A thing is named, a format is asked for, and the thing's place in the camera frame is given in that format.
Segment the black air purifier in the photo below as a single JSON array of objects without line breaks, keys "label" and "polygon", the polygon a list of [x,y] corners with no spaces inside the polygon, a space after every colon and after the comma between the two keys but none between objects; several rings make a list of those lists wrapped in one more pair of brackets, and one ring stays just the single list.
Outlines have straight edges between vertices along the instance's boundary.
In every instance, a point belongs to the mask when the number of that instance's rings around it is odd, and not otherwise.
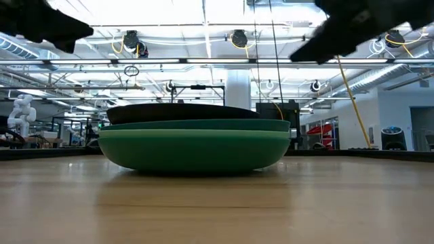
[{"label": "black air purifier", "polygon": [[385,127],[381,129],[383,150],[407,150],[405,134],[400,127]]}]

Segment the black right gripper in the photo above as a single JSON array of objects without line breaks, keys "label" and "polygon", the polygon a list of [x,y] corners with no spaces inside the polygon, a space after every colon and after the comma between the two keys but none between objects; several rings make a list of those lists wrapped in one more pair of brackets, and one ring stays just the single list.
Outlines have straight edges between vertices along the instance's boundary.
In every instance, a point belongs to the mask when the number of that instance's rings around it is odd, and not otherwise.
[{"label": "black right gripper", "polygon": [[323,64],[352,54],[376,35],[404,22],[416,30],[434,22],[434,0],[315,0],[330,16],[302,47],[290,54],[293,62]]}]

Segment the red shelf cart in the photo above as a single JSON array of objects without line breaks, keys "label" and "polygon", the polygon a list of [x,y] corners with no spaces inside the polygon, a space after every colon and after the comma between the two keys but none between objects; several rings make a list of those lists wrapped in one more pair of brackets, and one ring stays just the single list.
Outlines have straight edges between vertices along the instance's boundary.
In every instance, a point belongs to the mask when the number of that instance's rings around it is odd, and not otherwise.
[{"label": "red shelf cart", "polygon": [[312,127],[307,132],[307,137],[312,146],[320,143],[326,148],[333,148],[336,139],[334,126],[331,123],[326,123]]}]

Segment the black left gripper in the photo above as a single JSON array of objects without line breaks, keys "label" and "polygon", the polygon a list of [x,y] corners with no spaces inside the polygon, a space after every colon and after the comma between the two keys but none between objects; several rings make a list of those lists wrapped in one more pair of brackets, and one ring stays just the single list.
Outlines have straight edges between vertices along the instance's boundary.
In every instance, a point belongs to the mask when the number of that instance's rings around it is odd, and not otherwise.
[{"label": "black left gripper", "polygon": [[51,10],[46,0],[0,0],[0,32],[35,43],[48,41],[70,54],[77,40],[94,34],[89,24]]}]

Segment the black plastic plate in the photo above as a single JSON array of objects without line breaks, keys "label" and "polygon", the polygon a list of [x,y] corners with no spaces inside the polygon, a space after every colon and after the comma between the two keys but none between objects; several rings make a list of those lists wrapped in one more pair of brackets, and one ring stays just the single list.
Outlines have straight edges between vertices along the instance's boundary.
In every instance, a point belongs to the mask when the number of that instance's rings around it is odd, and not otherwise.
[{"label": "black plastic plate", "polygon": [[111,124],[189,119],[259,119],[251,110],[211,104],[130,104],[107,110]]}]

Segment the black gantry frame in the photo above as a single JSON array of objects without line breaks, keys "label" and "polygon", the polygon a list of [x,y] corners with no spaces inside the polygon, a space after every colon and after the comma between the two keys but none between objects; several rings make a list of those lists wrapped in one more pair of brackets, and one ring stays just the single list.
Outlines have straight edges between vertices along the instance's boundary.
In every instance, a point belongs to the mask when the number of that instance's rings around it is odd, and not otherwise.
[{"label": "black gantry frame", "polygon": [[175,85],[176,86],[176,94],[170,93],[170,102],[173,103],[174,100],[178,99],[178,96],[185,90],[195,90],[195,91],[201,91],[210,89],[212,90],[221,100],[222,105],[226,106],[226,90],[224,85]]}]

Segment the white round column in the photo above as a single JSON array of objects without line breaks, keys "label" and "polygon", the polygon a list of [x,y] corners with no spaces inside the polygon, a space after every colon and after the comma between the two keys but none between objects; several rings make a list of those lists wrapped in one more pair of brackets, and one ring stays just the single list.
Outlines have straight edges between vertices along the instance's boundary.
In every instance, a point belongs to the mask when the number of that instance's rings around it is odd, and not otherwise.
[{"label": "white round column", "polygon": [[225,104],[251,109],[251,81],[249,70],[228,70],[225,83]]}]

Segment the black perforated computer case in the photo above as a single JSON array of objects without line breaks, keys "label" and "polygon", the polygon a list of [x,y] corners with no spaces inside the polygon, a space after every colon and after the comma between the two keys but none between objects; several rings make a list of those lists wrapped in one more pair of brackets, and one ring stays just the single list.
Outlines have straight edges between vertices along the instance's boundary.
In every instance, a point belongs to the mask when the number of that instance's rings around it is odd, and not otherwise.
[{"label": "black perforated computer case", "polygon": [[300,106],[294,100],[288,100],[286,103],[256,103],[256,112],[260,114],[261,119],[280,119],[290,122],[289,150],[298,150],[302,144],[300,132]]}]

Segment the large light green plate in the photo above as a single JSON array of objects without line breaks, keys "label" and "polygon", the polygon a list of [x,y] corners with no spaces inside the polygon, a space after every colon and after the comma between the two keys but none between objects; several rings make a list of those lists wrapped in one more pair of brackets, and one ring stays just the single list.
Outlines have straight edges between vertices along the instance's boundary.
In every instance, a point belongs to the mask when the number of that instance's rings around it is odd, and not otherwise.
[{"label": "large light green plate", "polygon": [[263,137],[288,139],[285,131],[254,131],[254,130],[225,130],[225,129],[122,129],[99,131],[103,137],[140,137],[140,136],[235,136],[235,137]]}]

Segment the large dark green plate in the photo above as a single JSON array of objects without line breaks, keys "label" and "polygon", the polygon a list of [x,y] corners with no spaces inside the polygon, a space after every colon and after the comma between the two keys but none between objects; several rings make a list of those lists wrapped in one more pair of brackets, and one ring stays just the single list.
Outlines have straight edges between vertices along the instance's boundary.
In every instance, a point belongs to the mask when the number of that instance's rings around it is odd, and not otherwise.
[{"label": "large dark green plate", "polygon": [[270,137],[117,137],[99,138],[113,163],[146,173],[229,174],[278,162],[290,141]]},{"label": "large dark green plate", "polygon": [[291,123],[276,119],[189,119],[124,123],[103,127],[102,131],[123,129],[217,129],[252,131],[289,131]]}]

